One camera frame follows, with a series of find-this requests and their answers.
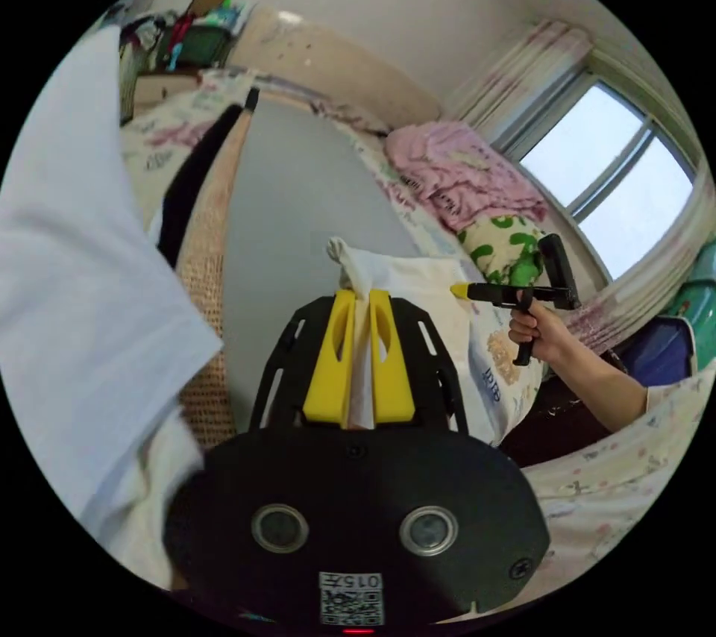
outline qr code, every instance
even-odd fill
[[[384,624],[379,575],[321,573],[321,622],[343,627]]]

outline black handle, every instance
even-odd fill
[[[530,287],[529,289],[522,289],[522,296],[520,297],[520,300],[517,304],[517,308],[523,314],[529,314],[530,307],[532,306],[532,299],[533,299],[532,288]],[[532,359],[533,345],[534,345],[534,340],[526,341],[526,342],[520,344],[520,348],[517,352],[517,358],[512,362],[512,365],[514,365],[514,366],[529,366],[530,360]]]

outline yellow tip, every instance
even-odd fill
[[[468,288],[470,287],[469,284],[453,284],[450,287],[450,291],[458,298],[458,299],[466,299],[468,297]]]

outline teal container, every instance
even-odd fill
[[[716,239],[704,245],[665,313],[691,324],[699,371],[716,357]]]

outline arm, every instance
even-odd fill
[[[539,302],[529,314],[513,310],[509,327],[515,343],[534,340],[533,356],[548,363],[605,428],[616,432],[646,412],[647,390],[584,346]]]
[[[573,342],[550,366],[594,417],[615,433],[643,415],[647,390],[571,338]]]

